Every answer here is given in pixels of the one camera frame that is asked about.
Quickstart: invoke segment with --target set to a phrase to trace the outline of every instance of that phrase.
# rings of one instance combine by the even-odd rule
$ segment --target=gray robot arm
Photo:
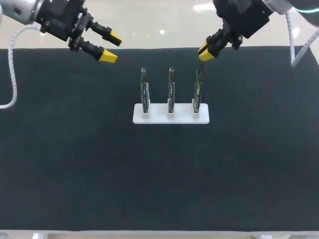
[[[223,19],[223,28],[209,36],[198,55],[202,61],[216,58],[231,43],[238,49],[243,37],[250,38],[269,22],[273,13],[285,14],[292,7],[298,9],[311,24],[319,25],[318,13],[307,13],[319,8],[319,0],[213,0],[217,15]]]
[[[93,21],[93,17],[83,7],[85,0],[0,0],[3,14],[24,25],[38,22],[41,32],[63,40],[69,40],[71,50],[83,51],[98,61],[114,63],[117,56],[103,47],[85,41],[84,30],[89,28],[104,40],[119,46],[122,40],[109,27]]]

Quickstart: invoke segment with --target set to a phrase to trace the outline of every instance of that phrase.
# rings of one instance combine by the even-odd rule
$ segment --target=yellow fingertip
[[[118,35],[113,30],[111,31],[111,35],[114,36],[115,38],[119,39],[120,41],[122,41],[122,39],[120,37],[118,37]]]
[[[99,61],[115,63],[117,59],[117,55],[114,55],[112,52],[109,52],[108,50],[104,50]]]
[[[215,57],[208,52],[208,49],[206,49],[206,50],[204,50],[204,51],[199,55],[199,58],[200,58],[202,61],[209,61],[209,60],[211,60],[211,59],[214,59]]]
[[[207,42],[205,42],[205,43],[201,46],[201,48],[198,50],[198,52],[202,51],[203,48],[205,48],[206,46],[207,46]]]

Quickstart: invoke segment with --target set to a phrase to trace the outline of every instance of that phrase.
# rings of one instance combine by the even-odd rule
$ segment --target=white cable
[[[1,25],[1,20],[2,20],[2,7],[0,5],[0,25]],[[12,36],[11,41],[10,41],[10,45],[8,48],[8,62],[9,62],[9,70],[10,70],[10,76],[11,76],[11,82],[12,82],[12,100],[10,101],[10,103],[6,104],[6,105],[0,105],[0,109],[7,109],[12,107],[17,99],[17,87],[16,87],[16,80],[15,80],[15,73],[14,73],[14,65],[13,65],[13,48],[14,48],[14,43],[16,41],[16,38],[25,30],[27,29],[34,29],[34,30],[38,30],[40,31],[41,29],[41,25],[38,23],[34,23],[34,24],[30,24],[30,25],[26,25],[24,28],[22,28],[21,30],[15,32],[15,34]]]
[[[289,32],[289,40],[290,40],[290,55],[291,55],[291,66],[295,67],[301,58],[304,56],[310,45],[316,40],[316,38],[319,36],[319,29],[309,38],[309,40],[304,44],[304,46],[301,48],[297,56],[295,56],[295,43],[294,43],[294,36],[293,36],[293,30],[292,30],[292,23],[290,14],[286,13],[286,19],[287,19],[287,25],[288,25],[288,32]]]

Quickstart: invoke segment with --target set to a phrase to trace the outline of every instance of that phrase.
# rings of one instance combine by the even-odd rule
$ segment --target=dark fabric surface
[[[0,229],[319,231],[319,67],[287,47],[226,49],[205,67],[208,125],[134,125],[192,98],[196,49],[15,50],[17,105],[0,111]],[[0,52],[0,103],[11,98]]]

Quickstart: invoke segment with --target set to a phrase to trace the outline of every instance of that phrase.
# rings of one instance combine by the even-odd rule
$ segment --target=white base
[[[174,113],[168,113],[168,104],[150,104],[149,112],[143,113],[142,104],[134,107],[135,124],[207,124],[209,111],[207,104],[200,104],[199,113],[194,113],[193,104],[175,104]]]

